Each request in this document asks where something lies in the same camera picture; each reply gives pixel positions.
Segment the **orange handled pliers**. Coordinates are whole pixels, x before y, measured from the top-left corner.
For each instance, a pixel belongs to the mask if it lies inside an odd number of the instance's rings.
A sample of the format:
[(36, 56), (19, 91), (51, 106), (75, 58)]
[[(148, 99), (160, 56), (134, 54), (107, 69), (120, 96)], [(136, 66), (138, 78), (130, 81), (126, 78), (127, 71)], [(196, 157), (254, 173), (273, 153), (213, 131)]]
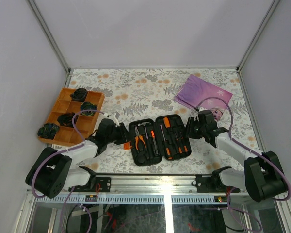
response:
[(137, 151), (146, 150), (147, 149), (146, 143), (143, 139), (143, 136), (140, 135), (137, 125), (135, 125), (134, 128), (135, 128), (135, 134), (136, 134), (136, 136), (135, 136), (135, 148), (136, 148), (136, 150)]

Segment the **orange handled screwdriver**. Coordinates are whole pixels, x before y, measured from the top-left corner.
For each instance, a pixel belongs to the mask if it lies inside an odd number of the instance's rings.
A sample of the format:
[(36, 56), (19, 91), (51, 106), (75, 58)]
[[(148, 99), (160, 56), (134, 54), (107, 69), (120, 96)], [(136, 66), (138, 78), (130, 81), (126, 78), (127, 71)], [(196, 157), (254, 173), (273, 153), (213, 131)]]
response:
[(165, 128), (167, 129), (168, 133), (171, 134), (172, 133), (172, 129), (171, 129), (171, 126), (170, 126), (169, 119), (167, 117), (164, 117), (163, 118), (163, 122), (164, 122)]

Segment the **black plastic tool case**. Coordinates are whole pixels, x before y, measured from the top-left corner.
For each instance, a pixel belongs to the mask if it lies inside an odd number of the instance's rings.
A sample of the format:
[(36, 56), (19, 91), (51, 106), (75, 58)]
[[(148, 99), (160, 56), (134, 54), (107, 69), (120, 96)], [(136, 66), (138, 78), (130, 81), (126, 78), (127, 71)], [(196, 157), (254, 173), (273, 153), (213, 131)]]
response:
[[(165, 128), (163, 118), (167, 117), (170, 121), (170, 126), (172, 129), (172, 133), (169, 134), (167, 129)], [(163, 132), (165, 138), (167, 140), (167, 145), (171, 152), (172, 160), (167, 159), (167, 153), (164, 146), (164, 140), (162, 136), (162, 132), (160, 129), (160, 124), (162, 125)], [(137, 151), (135, 148), (135, 128), (134, 126), (137, 125), (140, 135), (143, 136), (143, 139), (146, 143), (146, 150)], [(151, 130), (154, 130), (155, 139), (158, 147), (159, 155), (155, 155), (154, 153), (154, 145), (151, 137)], [(158, 164), (162, 161), (162, 159), (166, 159), (167, 161), (174, 161), (179, 160), (182, 158), (186, 158), (191, 155), (192, 150), (190, 146), (190, 141), (188, 138), (185, 137), (185, 126), (182, 121), (182, 118), (179, 115), (166, 115), (166, 116), (159, 116), (156, 120), (152, 119), (143, 119), (134, 121), (129, 124), (129, 133), (133, 135), (133, 139), (124, 144), (125, 150), (130, 150), (134, 163), (138, 166), (149, 166)], [(188, 152), (184, 151), (183, 145), (181, 143), (181, 139), (184, 138), (186, 147)], [(179, 139), (181, 143), (181, 148), (183, 153), (179, 154), (179, 150), (176, 144), (176, 139)]]

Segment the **black handled screwdriver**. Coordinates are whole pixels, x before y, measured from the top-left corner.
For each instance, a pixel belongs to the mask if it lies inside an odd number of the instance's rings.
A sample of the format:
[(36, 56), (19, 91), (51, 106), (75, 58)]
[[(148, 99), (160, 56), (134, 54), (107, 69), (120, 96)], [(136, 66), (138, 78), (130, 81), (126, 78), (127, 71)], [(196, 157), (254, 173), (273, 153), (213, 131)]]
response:
[(161, 124), (160, 124), (160, 129), (161, 129), (163, 140), (164, 140), (164, 146), (165, 146), (165, 150), (166, 150), (166, 153), (167, 153), (167, 159), (168, 160), (172, 160), (171, 152), (170, 152), (169, 147), (167, 145), (167, 140), (165, 138), (165, 135), (164, 135), (163, 128), (162, 128)]

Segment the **orange metal file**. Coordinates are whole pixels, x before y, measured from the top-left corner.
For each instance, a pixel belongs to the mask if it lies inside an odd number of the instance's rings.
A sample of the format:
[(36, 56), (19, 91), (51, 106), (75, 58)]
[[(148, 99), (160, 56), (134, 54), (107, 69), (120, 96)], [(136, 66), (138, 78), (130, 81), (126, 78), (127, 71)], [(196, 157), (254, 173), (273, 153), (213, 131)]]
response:
[(159, 155), (154, 130), (151, 130), (151, 137), (152, 137), (152, 141), (153, 141), (153, 145), (154, 145), (154, 153), (155, 153), (155, 155)]

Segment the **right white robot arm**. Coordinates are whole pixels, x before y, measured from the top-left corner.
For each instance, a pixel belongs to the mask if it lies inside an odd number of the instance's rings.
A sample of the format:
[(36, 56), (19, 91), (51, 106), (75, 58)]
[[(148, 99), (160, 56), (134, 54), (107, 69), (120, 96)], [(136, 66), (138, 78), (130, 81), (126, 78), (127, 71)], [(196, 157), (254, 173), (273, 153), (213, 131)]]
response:
[(214, 173), (217, 176), (211, 180), (214, 190), (220, 192), (228, 186), (235, 187), (246, 191), (255, 202), (275, 199), (282, 193), (287, 193), (282, 201), (291, 197), (291, 185), (284, 175), (278, 156), (272, 151), (252, 150), (233, 138), (230, 130), (218, 127), (210, 110), (200, 111), (196, 118), (188, 118), (185, 136), (204, 139), (243, 166), (243, 171), (231, 167), (216, 170)]

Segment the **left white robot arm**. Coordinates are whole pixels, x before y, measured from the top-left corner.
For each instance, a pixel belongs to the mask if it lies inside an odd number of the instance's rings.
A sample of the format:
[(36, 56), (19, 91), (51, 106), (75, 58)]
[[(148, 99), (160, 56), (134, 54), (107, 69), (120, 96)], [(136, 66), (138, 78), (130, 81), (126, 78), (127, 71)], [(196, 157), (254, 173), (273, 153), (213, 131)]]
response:
[(96, 132), (79, 144), (62, 151), (44, 148), (25, 183), (37, 198), (54, 198), (62, 190), (92, 191), (98, 186), (96, 173), (86, 166), (73, 166), (101, 155), (110, 143), (121, 145), (131, 140), (132, 135), (123, 123), (116, 126), (113, 120), (103, 119)]

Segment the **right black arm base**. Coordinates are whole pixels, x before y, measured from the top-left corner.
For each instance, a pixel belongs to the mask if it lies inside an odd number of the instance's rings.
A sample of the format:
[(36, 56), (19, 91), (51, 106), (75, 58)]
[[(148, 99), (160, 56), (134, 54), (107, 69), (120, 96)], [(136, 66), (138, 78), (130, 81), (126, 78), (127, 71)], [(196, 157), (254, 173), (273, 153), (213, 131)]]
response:
[(195, 184), (191, 182), (191, 185), (196, 187), (198, 193), (226, 193), (232, 187), (224, 185), (219, 174), (228, 168), (217, 169), (212, 174), (196, 174)]

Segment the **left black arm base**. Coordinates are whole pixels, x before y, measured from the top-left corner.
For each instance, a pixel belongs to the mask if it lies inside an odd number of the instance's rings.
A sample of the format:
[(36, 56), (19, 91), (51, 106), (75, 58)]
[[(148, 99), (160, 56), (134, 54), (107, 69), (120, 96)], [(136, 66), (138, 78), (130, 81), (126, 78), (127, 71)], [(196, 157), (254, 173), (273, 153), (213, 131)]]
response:
[(109, 193), (111, 190), (111, 177), (90, 178), (85, 186), (85, 192)]

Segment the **purple printed pouch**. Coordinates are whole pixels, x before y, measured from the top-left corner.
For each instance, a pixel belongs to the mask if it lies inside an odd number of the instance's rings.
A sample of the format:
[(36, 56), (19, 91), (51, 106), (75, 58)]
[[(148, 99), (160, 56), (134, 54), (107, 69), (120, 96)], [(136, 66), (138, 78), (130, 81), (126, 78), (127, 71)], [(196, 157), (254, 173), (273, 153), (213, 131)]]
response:
[(214, 119), (219, 121), (231, 98), (232, 93), (191, 74), (175, 95), (174, 101), (190, 109), (201, 103), (200, 107), (211, 110)]

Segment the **dark rolled band middle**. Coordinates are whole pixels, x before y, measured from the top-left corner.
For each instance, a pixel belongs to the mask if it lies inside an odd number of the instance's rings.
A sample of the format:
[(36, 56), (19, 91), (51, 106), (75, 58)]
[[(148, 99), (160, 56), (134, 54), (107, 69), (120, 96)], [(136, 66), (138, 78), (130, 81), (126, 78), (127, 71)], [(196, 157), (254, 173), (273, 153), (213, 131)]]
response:
[(87, 117), (93, 117), (97, 110), (97, 105), (87, 101), (81, 104), (80, 110), (81, 110), (81, 115), (87, 116)]

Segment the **dark rolled band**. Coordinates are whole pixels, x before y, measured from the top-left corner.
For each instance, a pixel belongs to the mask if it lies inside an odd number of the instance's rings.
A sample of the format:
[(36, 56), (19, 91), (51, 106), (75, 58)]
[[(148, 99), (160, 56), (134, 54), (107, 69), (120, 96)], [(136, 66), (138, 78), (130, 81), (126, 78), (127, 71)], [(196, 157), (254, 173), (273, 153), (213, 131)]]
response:
[(87, 101), (81, 104), (80, 110), (81, 110), (81, 115), (87, 116), (87, 117), (93, 117), (97, 110), (97, 105)]
[(85, 88), (78, 88), (70, 94), (72, 101), (84, 102), (87, 97), (88, 91)]
[(57, 118), (57, 121), (60, 124), (60, 126), (73, 128), (72, 119), (74, 115), (75, 115), (74, 112), (61, 114)]

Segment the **orange compartment tray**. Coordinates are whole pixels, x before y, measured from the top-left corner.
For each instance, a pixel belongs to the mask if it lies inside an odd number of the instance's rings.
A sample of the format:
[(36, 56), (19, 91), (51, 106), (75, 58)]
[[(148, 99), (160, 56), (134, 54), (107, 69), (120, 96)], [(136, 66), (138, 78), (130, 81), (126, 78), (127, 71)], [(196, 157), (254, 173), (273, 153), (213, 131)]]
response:
[(101, 110), (104, 94), (63, 88), (50, 112), (45, 125), (38, 131), (38, 139), (44, 143), (73, 146), (94, 132), (99, 113), (80, 113), (96, 107)]

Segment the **dark rolled band top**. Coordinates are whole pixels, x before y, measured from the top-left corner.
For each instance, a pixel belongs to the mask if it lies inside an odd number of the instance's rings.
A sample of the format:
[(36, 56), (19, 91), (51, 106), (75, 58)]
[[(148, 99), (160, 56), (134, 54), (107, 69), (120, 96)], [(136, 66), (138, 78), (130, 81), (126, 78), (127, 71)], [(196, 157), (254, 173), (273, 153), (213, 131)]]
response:
[(70, 94), (72, 101), (84, 102), (87, 97), (88, 91), (85, 88), (78, 88)]

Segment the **aluminium front rail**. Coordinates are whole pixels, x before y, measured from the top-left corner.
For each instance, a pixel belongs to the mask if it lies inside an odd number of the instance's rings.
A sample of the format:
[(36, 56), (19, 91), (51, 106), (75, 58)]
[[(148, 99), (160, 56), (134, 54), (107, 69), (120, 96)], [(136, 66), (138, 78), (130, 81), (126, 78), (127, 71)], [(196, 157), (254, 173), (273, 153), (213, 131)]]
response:
[(54, 198), (40, 199), (27, 192), (26, 197), (31, 203), (163, 204), (170, 199), (172, 204), (224, 205), (228, 191), (235, 196), (247, 195), (239, 189), (215, 188), (209, 175), (98, 174), (97, 181), (102, 183), (98, 192), (75, 189), (71, 194), (61, 192)]

